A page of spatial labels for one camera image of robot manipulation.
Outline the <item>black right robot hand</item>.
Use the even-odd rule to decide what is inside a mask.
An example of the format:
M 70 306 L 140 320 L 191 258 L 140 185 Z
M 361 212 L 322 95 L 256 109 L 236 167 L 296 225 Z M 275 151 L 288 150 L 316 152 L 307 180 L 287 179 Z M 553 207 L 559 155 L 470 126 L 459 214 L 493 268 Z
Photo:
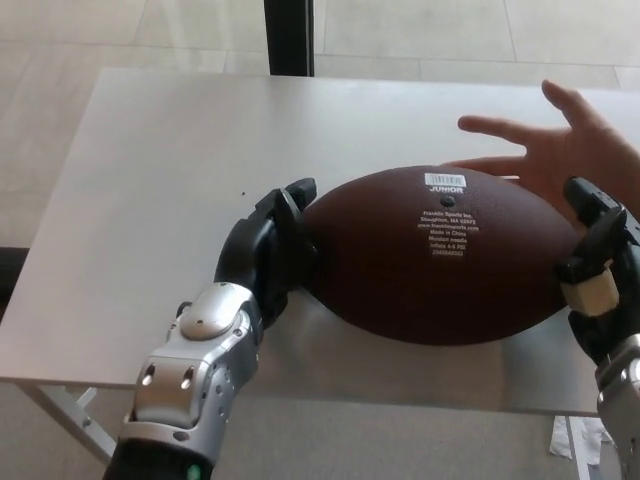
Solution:
M 599 365 L 639 332 L 639 222 L 582 177 L 569 178 L 563 194 L 586 232 L 556 276 L 575 339 Z

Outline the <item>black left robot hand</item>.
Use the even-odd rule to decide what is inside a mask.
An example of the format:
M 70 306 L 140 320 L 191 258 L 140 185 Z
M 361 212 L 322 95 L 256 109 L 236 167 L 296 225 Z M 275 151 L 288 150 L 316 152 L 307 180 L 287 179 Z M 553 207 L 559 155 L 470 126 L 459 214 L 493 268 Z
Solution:
M 288 294 L 302 286 L 318 261 L 302 213 L 317 195 L 312 178 L 271 190 L 254 211 L 229 233 L 214 274 L 216 282 L 247 288 L 257 301 L 264 329 L 288 304 Z

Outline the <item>bare person hand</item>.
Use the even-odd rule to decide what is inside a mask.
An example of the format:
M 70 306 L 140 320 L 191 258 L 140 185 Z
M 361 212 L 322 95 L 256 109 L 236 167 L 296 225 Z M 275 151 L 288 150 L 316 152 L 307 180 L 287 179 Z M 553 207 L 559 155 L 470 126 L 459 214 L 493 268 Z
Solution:
M 525 148 L 521 156 L 479 157 L 453 161 L 466 168 L 508 177 L 553 206 L 574 227 L 581 223 L 564 197 L 566 180 L 583 177 L 639 215 L 639 151 L 576 90 L 550 80 L 541 83 L 546 100 L 568 125 L 530 126 L 514 120 L 477 115 L 459 118 L 464 132 L 496 137 Z

